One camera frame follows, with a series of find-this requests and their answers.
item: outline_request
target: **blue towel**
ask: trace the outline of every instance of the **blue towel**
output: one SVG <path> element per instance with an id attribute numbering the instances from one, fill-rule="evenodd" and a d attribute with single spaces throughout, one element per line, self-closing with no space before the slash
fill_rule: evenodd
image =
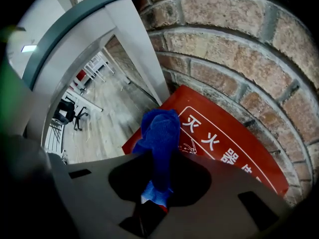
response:
<path id="1" fill-rule="evenodd" d="M 152 152 L 154 171 L 142 197 L 166 207 L 171 195 L 169 162 L 172 152 L 178 151 L 180 122 L 174 110 L 155 109 L 143 116 L 142 139 L 133 153 Z"/>

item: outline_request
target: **floor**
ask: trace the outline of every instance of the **floor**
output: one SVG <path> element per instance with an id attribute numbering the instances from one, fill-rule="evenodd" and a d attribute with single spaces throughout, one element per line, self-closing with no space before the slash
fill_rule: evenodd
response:
<path id="1" fill-rule="evenodd" d="M 63 148 L 70 164 L 124 155 L 121 147 L 140 127 L 143 114 L 158 107 L 136 85 L 126 84 L 120 72 L 100 71 L 106 82 L 90 82 L 83 97 L 103 111 L 88 110 L 89 116 L 80 120 L 82 131 L 73 130 L 71 123 L 65 126 Z"/>

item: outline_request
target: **red object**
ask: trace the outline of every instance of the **red object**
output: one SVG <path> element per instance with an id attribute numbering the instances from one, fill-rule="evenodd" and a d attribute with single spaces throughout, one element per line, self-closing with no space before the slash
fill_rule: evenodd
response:
<path id="1" fill-rule="evenodd" d="M 235 165 L 284 196 L 289 185 L 277 163 L 254 135 L 221 107 L 182 85 L 160 108 L 175 109 L 179 115 L 182 153 Z M 122 146 L 124 153 L 132 153 L 141 137 L 139 129 Z"/>
<path id="2" fill-rule="evenodd" d="M 86 75 L 86 72 L 84 72 L 84 70 L 81 70 L 76 77 L 78 78 L 79 81 L 81 81 L 85 75 Z"/>

